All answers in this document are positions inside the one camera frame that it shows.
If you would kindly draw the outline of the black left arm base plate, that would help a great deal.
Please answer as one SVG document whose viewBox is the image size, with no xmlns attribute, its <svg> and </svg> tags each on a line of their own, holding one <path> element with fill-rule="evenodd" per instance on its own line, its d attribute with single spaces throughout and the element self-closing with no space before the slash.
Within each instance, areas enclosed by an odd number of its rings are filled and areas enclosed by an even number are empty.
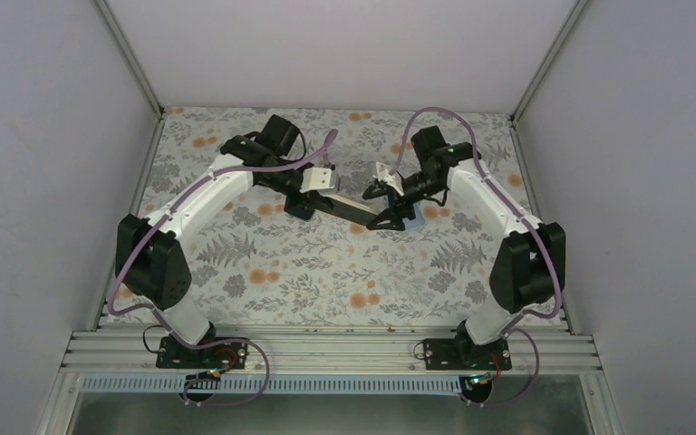
<svg viewBox="0 0 696 435">
<path fill-rule="evenodd" d="M 189 349 L 174 337 L 167 336 L 159 344 L 155 366 L 159 369 L 244 369 L 248 346 L 228 343 L 203 350 Z"/>
</svg>

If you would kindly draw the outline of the black bare phone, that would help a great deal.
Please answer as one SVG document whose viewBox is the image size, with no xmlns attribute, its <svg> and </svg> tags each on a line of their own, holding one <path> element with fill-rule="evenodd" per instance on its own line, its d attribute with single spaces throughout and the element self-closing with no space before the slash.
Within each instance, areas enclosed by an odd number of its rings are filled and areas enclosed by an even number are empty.
<svg viewBox="0 0 696 435">
<path fill-rule="evenodd" d="M 378 216 L 378 213 L 372 208 L 342 202 L 334 198 L 330 205 L 324 207 L 323 212 L 364 227 Z"/>
</svg>

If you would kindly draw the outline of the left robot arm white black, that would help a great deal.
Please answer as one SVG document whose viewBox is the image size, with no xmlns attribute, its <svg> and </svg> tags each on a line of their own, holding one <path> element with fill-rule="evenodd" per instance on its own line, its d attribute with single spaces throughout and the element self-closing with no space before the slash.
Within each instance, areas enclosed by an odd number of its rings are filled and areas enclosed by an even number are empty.
<svg viewBox="0 0 696 435">
<path fill-rule="evenodd" d="M 301 134 L 291 121 L 273 115 L 261 131 L 227 140 L 209 167 L 164 206 L 146 217 L 124 217 L 116 235 L 109 314 L 147 309 L 180 344 L 179 353 L 189 364 L 209 364 L 217 345 L 210 337 L 212 323 L 188 296 L 192 275 L 184 246 L 227 203 L 255 185 L 306 197 L 311 191 L 303 186 L 308 172 L 329 150 L 338 131 L 329 130 L 314 152 L 287 159 Z"/>
</svg>

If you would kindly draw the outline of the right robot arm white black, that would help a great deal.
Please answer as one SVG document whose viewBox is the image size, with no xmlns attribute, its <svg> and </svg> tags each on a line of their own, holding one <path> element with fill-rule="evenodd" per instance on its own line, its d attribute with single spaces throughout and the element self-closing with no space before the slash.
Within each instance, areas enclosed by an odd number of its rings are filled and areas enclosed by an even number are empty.
<svg viewBox="0 0 696 435">
<path fill-rule="evenodd" d="M 475 143 L 449 144 L 436 126 L 416 132 L 411 145 L 420 170 L 408 177 L 377 164 L 365 199 L 384 197 L 387 207 L 367 223 L 371 230 L 399 230 L 413 219 L 416 204 L 437 194 L 465 200 L 482 226 L 499 241 L 488 278 L 489 296 L 456 332 L 454 354 L 467 369 L 489 357 L 489 344 L 507 338 L 527 315 L 558 314 L 566 268 L 566 233 L 557 223 L 544 223 L 508 195 L 480 162 Z M 537 306 L 553 301 L 544 314 Z"/>
</svg>

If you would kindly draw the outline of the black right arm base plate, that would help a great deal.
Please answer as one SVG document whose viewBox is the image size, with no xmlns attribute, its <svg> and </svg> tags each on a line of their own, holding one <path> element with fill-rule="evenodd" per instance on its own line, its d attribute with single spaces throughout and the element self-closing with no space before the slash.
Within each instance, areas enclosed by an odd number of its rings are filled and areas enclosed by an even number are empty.
<svg viewBox="0 0 696 435">
<path fill-rule="evenodd" d="M 503 339 L 475 345 L 457 339 L 428 338 L 414 345 L 413 356 L 428 371 L 510 370 L 508 342 Z"/>
</svg>

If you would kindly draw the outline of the black phone from case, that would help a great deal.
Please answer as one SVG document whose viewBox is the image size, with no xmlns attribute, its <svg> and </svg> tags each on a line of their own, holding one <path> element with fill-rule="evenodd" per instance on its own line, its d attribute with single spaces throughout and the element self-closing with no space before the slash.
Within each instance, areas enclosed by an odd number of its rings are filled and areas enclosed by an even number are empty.
<svg viewBox="0 0 696 435">
<path fill-rule="evenodd" d="M 311 208 L 293 208 L 288 211 L 290 215 L 303 221 L 309 221 L 313 218 L 315 211 Z"/>
</svg>

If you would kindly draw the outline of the beige phone case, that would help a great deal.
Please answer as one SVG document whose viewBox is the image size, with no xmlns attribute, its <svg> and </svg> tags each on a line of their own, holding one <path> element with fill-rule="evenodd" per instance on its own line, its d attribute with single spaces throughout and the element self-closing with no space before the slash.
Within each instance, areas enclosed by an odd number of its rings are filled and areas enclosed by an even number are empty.
<svg viewBox="0 0 696 435">
<path fill-rule="evenodd" d="M 341 196 L 341 195 L 337 195 L 337 194 L 328 194 L 328 195 L 325 195 L 325 197 L 326 197 L 326 198 L 329 198 L 329 199 L 332 199 L 332 200 L 334 200 L 334 201 L 337 201 L 337 202 L 339 202 L 339 203 L 341 203 L 341 204 L 344 204 L 344 205 L 347 206 L 347 207 L 360 209 L 360 210 L 363 210 L 364 212 L 367 212 L 367 213 L 370 213 L 370 214 L 373 214 L 373 215 L 377 215 L 377 214 L 378 214 L 378 211 L 377 211 L 375 208 L 372 208 L 372 207 L 370 207 L 370 206 L 368 206 L 368 205 L 365 205 L 365 204 L 363 204 L 363 203 L 354 201 L 354 200 L 352 200 L 352 199 L 343 197 L 343 196 Z"/>
</svg>

